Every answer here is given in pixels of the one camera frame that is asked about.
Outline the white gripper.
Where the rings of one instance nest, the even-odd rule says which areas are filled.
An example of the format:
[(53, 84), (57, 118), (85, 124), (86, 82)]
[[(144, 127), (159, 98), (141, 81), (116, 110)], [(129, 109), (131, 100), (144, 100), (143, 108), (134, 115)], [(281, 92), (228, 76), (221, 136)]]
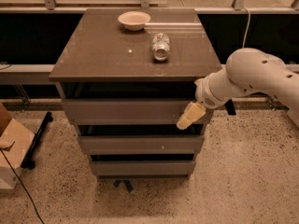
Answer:
[(219, 106), (226, 104), (229, 98), (220, 99), (215, 96), (210, 88), (210, 81), (212, 75), (204, 78), (197, 79), (194, 84), (196, 85), (195, 98), (197, 103), (190, 102), (184, 113), (178, 120), (177, 127), (180, 130), (185, 130), (201, 117), (206, 114), (206, 108), (215, 109)]

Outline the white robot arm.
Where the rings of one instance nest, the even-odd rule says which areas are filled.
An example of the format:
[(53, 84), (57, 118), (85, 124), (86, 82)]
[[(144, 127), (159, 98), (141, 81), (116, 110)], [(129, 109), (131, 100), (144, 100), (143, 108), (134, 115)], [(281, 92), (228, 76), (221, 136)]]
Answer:
[(234, 51), (220, 71), (195, 81), (196, 102), (190, 102), (177, 127), (187, 129), (206, 113), (229, 100), (255, 92), (267, 94), (289, 108), (287, 115), (299, 126), (299, 75), (278, 57), (258, 49)]

